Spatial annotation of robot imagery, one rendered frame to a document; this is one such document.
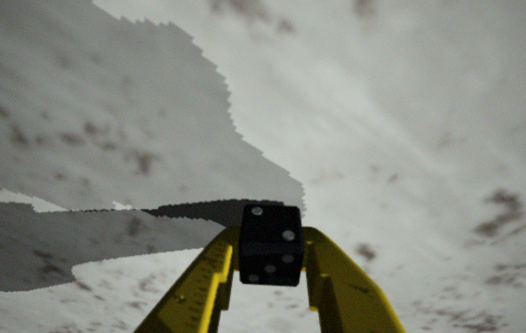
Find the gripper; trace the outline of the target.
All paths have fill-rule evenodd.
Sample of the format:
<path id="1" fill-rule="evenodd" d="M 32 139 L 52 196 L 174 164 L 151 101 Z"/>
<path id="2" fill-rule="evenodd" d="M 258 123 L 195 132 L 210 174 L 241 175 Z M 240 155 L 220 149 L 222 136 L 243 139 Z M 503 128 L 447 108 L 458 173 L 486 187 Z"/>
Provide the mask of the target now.
<path id="1" fill-rule="evenodd" d="M 239 272 L 241 226 L 222 230 L 133 333 L 217 333 Z M 321 333 L 406 333 L 385 293 L 320 230 L 302 227 L 310 310 Z"/>

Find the black die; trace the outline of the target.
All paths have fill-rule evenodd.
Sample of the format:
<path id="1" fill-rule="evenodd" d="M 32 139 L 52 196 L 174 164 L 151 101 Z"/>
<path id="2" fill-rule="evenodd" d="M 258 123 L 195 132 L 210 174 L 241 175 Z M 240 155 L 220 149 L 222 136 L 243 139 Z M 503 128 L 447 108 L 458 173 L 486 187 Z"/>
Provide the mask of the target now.
<path id="1" fill-rule="evenodd" d="M 244 206 L 239 234 L 239 280 L 242 284 L 298 286 L 304 249 L 297 206 Z"/>

